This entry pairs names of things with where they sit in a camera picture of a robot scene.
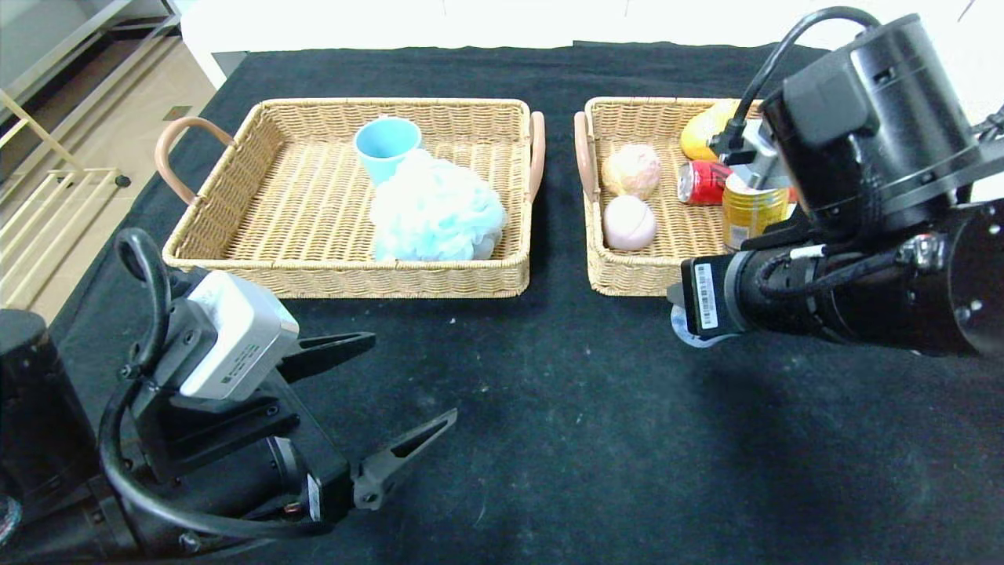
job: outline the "wicker basket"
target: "wicker basket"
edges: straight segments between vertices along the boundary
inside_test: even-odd
[[[352,135],[385,114],[418,123],[430,153],[474,169],[499,193],[509,219],[491,258],[372,260],[373,189]],[[174,138],[193,124],[230,146],[198,196],[167,162]],[[280,298],[506,298],[529,285],[544,123],[520,100],[272,99],[251,109],[234,138],[201,117],[177,120],[155,157],[189,203],[164,247],[172,266],[227,270]]]
[[[585,207],[585,249],[589,284],[597,293],[617,297],[666,296],[680,281],[680,264],[722,250],[722,208],[690,206],[676,195],[677,171],[687,162],[680,131],[714,104],[715,98],[595,97],[575,114],[575,154]],[[599,165],[629,143],[656,148],[662,182],[649,197],[656,216],[656,239],[643,249],[621,251],[603,242],[602,210],[613,198],[600,190]]]

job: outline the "bath bomb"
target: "bath bomb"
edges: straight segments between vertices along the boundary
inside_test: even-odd
[[[603,162],[603,186],[617,196],[648,198],[659,187],[659,156],[651,145],[625,145]]]
[[[603,234],[606,246],[634,251],[656,237],[656,216],[641,198],[617,196],[603,210]]]

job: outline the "black cloth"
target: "black cloth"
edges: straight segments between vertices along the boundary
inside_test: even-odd
[[[737,96],[769,48],[251,54],[203,114],[234,131],[285,96],[516,97],[547,118],[526,293],[496,301],[285,301],[301,335],[376,348],[295,388],[364,456],[451,407],[456,428],[394,503],[247,563],[977,563],[1004,555],[1004,380],[985,360],[750,335],[674,337],[664,299],[600,296],[585,269],[572,114],[595,95]],[[796,49],[776,73],[821,51]],[[776,86],[775,79],[768,87]],[[198,186],[222,147],[172,155]],[[183,212],[159,177],[123,225]],[[148,323],[103,252],[53,328],[91,418]]]

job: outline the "cup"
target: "cup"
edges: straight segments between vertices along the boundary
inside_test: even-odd
[[[422,147],[422,131],[404,117],[378,117],[355,131],[355,152],[373,186],[390,179],[405,154]]]

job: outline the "basket handle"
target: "basket handle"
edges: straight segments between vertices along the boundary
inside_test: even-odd
[[[154,148],[154,163],[157,164],[157,172],[161,173],[161,177],[164,178],[164,182],[168,183],[171,190],[175,191],[186,204],[192,204],[195,200],[195,193],[192,189],[188,187],[185,183],[178,178],[178,175],[171,169],[171,164],[168,162],[168,152],[171,150],[171,146],[178,138],[183,130],[192,125],[199,125],[209,132],[213,133],[216,138],[220,139],[220,143],[224,145],[232,146],[235,144],[234,137],[230,136],[230,133],[224,131],[219,125],[213,123],[205,117],[199,117],[197,115],[187,115],[185,117],[179,117],[168,126],[165,127],[164,132],[161,136],[157,138],[157,147]]]
[[[575,160],[578,161],[578,178],[582,181],[582,192],[589,202],[596,201],[596,172],[592,170],[592,156],[589,155],[589,134],[586,130],[585,112],[576,111],[573,119],[575,126]]]
[[[527,200],[532,204],[540,190],[540,182],[544,178],[544,114],[540,111],[530,113],[530,192]]]

